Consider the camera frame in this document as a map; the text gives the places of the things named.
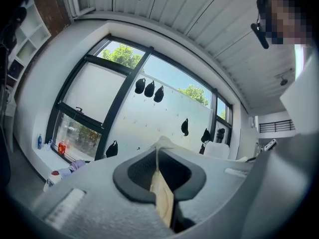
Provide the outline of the white and red object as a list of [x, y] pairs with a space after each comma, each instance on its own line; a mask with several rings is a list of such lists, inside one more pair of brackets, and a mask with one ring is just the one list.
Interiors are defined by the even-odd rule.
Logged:
[[60, 175], [60, 173], [57, 170], [52, 171], [45, 181], [43, 191], [46, 192], [49, 188], [51, 188], [52, 186], [54, 186], [61, 180], [62, 180], [62, 176]]

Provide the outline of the purple cloth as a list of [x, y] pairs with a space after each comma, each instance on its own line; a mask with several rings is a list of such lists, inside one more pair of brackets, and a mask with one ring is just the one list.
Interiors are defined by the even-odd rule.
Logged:
[[84, 160], [75, 160], [67, 168], [59, 169], [58, 173], [61, 179], [64, 179], [85, 165], [86, 162]]

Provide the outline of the black window frame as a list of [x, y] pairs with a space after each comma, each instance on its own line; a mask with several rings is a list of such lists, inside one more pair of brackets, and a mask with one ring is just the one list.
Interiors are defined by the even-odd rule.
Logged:
[[75, 65], [54, 102], [46, 143], [65, 159], [132, 154], [166, 136], [203, 153], [230, 144], [232, 105], [180, 63], [108, 35]]

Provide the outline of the white pegboard panel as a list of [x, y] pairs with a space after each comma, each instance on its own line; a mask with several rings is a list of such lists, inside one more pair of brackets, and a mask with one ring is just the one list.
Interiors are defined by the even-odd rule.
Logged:
[[[146, 85], [155, 82], [155, 92], [163, 86], [164, 97], [160, 103], [154, 95], [147, 98], [135, 93], [136, 81], [145, 78]], [[110, 129], [103, 151], [114, 140], [118, 154], [130, 154], [143, 150], [161, 136], [194, 152], [199, 152], [205, 129], [211, 128], [211, 91], [197, 79], [167, 62], [149, 63], [138, 73], [128, 87], [120, 88], [117, 112], [110, 122]], [[188, 118], [188, 136], [181, 125]]]

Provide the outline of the person's white shirt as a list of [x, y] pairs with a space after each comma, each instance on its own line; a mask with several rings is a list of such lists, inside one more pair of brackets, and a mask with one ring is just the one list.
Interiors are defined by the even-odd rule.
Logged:
[[310, 49], [295, 45], [295, 81], [280, 97], [297, 134], [319, 132], [319, 56]]

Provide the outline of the white container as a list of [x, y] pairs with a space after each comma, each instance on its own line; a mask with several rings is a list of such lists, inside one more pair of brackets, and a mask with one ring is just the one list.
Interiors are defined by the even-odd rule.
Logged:
[[205, 146], [203, 155], [219, 159], [228, 159], [229, 153], [230, 149], [228, 145], [209, 141]]

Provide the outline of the white cube shelf unit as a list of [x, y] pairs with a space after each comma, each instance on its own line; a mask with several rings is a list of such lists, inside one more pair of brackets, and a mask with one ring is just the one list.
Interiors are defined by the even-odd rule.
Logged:
[[19, 82], [22, 73], [36, 52], [51, 36], [35, 3], [31, 2], [24, 7], [27, 16], [15, 32], [17, 45], [9, 56], [7, 85], [10, 87], [14, 87]]

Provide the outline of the grey clothes with black collar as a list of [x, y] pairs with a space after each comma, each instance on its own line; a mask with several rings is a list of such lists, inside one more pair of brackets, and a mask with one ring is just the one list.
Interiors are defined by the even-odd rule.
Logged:
[[161, 140], [159, 170], [174, 195], [170, 227], [150, 192], [156, 149], [92, 162], [45, 192], [33, 211], [45, 238], [283, 237], [319, 169], [319, 135], [296, 135], [254, 162], [207, 157]]

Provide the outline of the black railing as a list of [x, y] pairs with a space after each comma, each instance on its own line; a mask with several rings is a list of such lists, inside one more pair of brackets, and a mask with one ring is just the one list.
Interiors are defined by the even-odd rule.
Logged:
[[259, 133], [282, 132], [292, 130], [295, 130], [295, 125], [291, 119], [259, 124]]

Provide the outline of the white roller blind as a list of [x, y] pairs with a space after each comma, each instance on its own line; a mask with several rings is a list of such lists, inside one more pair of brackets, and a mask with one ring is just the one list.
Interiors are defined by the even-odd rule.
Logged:
[[125, 75], [92, 63], [85, 63], [71, 83], [63, 102], [82, 109], [91, 119], [103, 123]]

